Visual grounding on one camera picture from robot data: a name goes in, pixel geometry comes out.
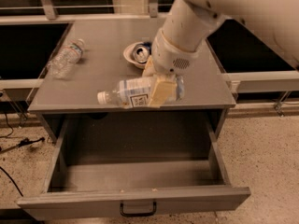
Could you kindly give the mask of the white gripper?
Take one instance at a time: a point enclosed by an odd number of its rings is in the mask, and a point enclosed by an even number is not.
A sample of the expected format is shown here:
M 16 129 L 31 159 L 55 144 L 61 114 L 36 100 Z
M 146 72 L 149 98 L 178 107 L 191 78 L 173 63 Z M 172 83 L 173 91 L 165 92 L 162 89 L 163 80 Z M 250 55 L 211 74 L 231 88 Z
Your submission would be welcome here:
M 152 77 L 156 72 L 160 74 L 184 75 L 194 66 L 199 52 L 186 52 L 171 45 L 159 29 L 151 45 L 149 56 L 142 76 Z M 167 101 L 177 99 L 177 81 L 175 75 L 154 75 L 150 86 L 148 106 L 160 107 Z

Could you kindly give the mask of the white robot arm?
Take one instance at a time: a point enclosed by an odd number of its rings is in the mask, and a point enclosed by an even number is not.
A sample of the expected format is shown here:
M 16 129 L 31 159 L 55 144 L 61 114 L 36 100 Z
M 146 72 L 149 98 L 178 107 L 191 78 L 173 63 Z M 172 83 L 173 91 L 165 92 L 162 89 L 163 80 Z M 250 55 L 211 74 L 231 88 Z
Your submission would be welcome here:
M 299 65 L 299 0 L 175 0 L 143 71 L 152 77 L 149 107 L 175 97 L 175 77 L 195 64 L 199 46 L 231 18 L 293 69 Z

